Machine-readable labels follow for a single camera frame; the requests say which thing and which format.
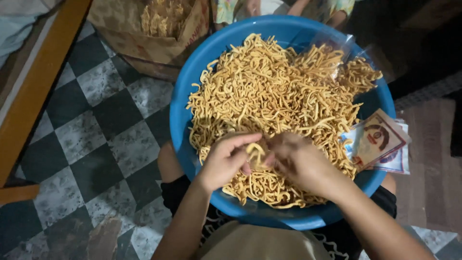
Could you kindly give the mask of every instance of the black shorts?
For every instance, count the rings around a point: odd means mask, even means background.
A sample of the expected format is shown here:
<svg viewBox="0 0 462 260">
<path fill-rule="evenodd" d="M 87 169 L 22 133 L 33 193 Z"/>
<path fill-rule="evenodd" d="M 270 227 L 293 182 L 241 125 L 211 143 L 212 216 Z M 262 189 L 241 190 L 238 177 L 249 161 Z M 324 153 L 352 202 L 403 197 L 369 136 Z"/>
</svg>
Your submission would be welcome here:
<svg viewBox="0 0 462 260">
<path fill-rule="evenodd" d="M 164 205 L 171 211 L 172 216 L 175 215 L 184 194 L 186 193 L 189 184 L 191 182 L 186 175 L 176 179 L 170 183 L 162 183 L 160 185 L 162 189 L 162 198 L 164 199 Z M 371 199 L 380 206 L 385 212 L 387 212 L 393 218 L 396 218 L 396 196 L 389 192 L 387 189 L 379 186 L 375 193 L 371 196 Z M 202 228 L 201 244 L 220 226 L 232 220 L 221 211 L 217 210 L 213 205 L 210 205 L 207 212 L 206 221 Z M 327 243 L 323 243 L 324 247 L 328 252 L 341 252 L 348 254 L 350 260 L 359 258 L 361 251 L 363 250 L 359 240 L 353 233 L 350 225 L 344 220 L 340 220 L 331 225 L 311 230 L 312 233 L 320 240 Z M 335 259 L 345 259 L 345 255 L 335 255 Z"/>
</svg>

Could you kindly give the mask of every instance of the person's left hand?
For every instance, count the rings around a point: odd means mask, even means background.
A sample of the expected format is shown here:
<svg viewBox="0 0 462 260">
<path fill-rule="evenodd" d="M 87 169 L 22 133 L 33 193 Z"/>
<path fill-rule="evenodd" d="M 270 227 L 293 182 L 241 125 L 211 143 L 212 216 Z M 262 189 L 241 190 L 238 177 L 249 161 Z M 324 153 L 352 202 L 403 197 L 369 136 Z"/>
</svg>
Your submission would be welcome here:
<svg viewBox="0 0 462 260">
<path fill-rule="evenodd" d="M 224 136 L 210 148 L 195 180 L 208 192 L 221 188 L 247 163 L 248 154 L 242 146 L 260 139 L 260 133 L 232 133 Z"/>
</svg>

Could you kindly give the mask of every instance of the person's right hand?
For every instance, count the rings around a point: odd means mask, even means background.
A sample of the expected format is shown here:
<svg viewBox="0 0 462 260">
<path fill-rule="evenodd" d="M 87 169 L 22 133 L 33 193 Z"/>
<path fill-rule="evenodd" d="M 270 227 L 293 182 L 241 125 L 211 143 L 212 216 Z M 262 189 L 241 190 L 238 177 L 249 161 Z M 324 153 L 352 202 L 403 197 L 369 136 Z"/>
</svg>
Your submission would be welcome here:
<svg viewBox="0 0 462 260">
<path fill-rule="evenodd" d="M 246 7 L 250 16 L 260 16 L 261 0 L 247 0 Z"/>
<path fill-rule="evenodd" d="M 265 163 L 274 165 L 276 170 L 306 191 L 333 200 L 341 196 L 345 185 L 354 184 L 308 138 L 282 133 L 269 141 L 269 149 L 271 153 Z"/>
</svg>

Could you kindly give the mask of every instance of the beige shirt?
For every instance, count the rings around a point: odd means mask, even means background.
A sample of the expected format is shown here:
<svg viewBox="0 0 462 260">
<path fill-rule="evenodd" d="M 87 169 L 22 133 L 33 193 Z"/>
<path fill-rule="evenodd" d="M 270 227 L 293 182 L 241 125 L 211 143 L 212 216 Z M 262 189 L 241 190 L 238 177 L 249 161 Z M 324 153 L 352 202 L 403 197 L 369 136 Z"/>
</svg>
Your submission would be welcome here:
<svg viewBox="0 0 462 260">
<path fill-rule="evenodd" d="M 231 221 L 216 230 L 199 249 L 198 259 L 330 260 L 310 233 L 242 225 Z"/>
</svg>

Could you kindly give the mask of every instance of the brown rug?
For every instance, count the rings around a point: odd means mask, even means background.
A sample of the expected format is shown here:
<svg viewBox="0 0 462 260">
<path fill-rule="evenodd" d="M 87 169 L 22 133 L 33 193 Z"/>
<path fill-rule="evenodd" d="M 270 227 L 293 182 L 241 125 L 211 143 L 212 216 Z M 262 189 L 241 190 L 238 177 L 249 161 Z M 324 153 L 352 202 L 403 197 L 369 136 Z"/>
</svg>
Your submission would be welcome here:
<svg viewBox="0 0 462 260">
<path fill-rule="evenodd" d="M 462 234 L 462 159 L 450 156 L 455 103 L 435 99 L 397 112 L 409 124 L 411 175 L 397 181 L 399 223 Z"/>
</svg>

